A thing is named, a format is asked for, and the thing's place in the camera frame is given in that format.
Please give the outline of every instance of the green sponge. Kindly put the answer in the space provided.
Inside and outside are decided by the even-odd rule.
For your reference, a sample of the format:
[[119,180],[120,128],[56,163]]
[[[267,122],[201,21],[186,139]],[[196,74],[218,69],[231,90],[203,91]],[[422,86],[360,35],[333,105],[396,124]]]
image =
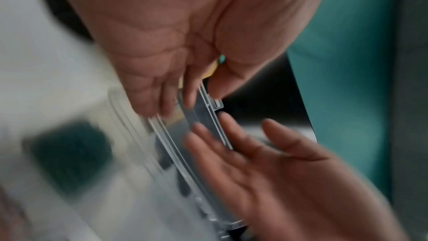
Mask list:
[[81,191],[112,159],[107,136],[87,121],[62,126],[37,137],[29,151],[67,195]]

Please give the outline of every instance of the teal mat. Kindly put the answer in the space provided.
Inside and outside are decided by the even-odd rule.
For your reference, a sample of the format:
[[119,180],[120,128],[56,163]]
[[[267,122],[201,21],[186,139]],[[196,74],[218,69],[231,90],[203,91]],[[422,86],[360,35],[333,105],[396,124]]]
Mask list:
[[390,196],[395,0],[323,0],[288,56],[318,142]]

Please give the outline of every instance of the teal surface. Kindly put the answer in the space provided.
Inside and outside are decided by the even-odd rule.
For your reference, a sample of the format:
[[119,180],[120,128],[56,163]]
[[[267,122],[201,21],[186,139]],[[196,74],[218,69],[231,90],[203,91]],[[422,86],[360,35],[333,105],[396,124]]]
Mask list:
[[318,142],[390,196],[395,0],[323,0],[288,56]]

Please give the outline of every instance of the white surface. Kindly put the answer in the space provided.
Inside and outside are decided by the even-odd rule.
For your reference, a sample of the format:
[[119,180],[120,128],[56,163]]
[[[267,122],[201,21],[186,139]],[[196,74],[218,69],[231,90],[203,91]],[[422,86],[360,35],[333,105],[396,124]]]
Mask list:
[[17,140],[104,98],[118,79],[44,0],[0,0],[0,126]]

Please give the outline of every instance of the person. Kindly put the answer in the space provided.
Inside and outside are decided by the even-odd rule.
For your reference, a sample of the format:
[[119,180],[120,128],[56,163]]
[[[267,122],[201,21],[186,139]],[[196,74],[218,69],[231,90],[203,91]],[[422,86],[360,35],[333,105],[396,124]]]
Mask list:
[[[186,107],[223,54],[208,92],[223,98],[281,54],[321,0],[69,0],[107,53],[134,110],[168,116],[183,77]],[[406,240],[385,199],[339,158],[273,120],[279,150],[219,116],[236,151],[196,124],[185,145],[220,199],[263,241]]]

